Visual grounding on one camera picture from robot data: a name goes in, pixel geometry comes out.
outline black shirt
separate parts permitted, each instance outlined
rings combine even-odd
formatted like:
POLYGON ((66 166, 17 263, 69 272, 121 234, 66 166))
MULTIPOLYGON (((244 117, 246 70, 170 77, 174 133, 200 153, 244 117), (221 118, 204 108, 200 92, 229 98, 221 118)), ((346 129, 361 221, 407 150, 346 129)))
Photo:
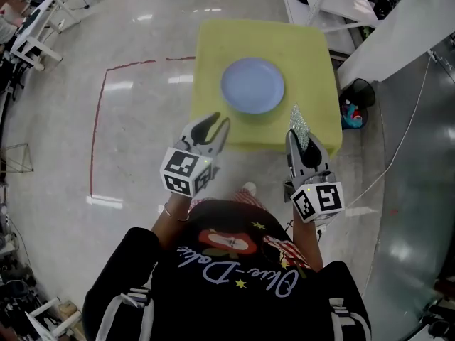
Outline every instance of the black shirt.
MULTIPOLYGON (((267 211, 208 200, 193 208, 187 225, 172 251, 162 250, 149 230, 128 231, 85 299, 88 340, 96 338, 109 302, 144 285, 155 264, 155 340, 332 340, 329 298, 346 298, 368 322, 346 265, 332 263, 316 274, 267 211)), ((142 313, 121 305, 108 340, 138 340, 142 313)))

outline yellow table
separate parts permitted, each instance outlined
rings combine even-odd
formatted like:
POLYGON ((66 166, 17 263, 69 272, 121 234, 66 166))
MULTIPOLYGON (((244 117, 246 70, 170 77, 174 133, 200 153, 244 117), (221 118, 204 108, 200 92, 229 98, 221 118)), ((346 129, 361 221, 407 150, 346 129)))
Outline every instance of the yellow table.
POLYGON ((335 77, 324 34, 317 28, 251 20, 209 20, 199 31, 191 119, 210 112, 230 117, 227 143, 240 148, 284 150, 294 104, 330 156, 341 147, 335 77), (264 58, 284 78, 284 97, 265 114, 243 114, 224 99, 223 72, 246 57, 264 58))

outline bracelet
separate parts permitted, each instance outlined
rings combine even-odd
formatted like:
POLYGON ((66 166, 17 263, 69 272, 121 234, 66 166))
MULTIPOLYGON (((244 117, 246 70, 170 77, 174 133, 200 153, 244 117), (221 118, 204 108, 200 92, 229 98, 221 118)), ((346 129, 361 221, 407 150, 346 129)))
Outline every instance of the bracelet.
MULTIPOLYGON (((164 204, 164 211, 166 211, 166 214, 167 214, 169 217, 173 217, 173 216, 171 215, 171 213, 168 211, 167 207, 166 207, 167 204, 168 204, 167 202, 164 204)), ((189 218, 190 218, 190 215, 188 214, 188 216, 187 216, 185 219, 177 219, 177 221, 182 221, 182 222, 184 222, 184 221, 188 221, 189 218)))

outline shoe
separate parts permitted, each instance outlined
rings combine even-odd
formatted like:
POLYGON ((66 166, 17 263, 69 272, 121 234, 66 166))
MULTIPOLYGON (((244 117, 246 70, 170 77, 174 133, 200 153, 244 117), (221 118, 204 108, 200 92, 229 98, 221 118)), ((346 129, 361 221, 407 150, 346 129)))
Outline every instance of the shoe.
POLYGON ((247 190, 248 192, 251 193, 251 196, 256 195, 256 185, 253 182, 246 182, 243 186, 243 189, 247 190))

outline sparkly object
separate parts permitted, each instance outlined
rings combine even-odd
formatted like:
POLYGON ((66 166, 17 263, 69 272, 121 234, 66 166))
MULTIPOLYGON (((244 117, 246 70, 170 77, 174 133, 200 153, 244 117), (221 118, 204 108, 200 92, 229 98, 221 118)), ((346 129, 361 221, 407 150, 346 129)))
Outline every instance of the sparkly object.
POLYGON ((289 129, 294 130, 300 142, 302 150, 305 151, 309 142, 310 128, 302 117, 299 106, 297 106, 297 104, 292 107, 289 129))

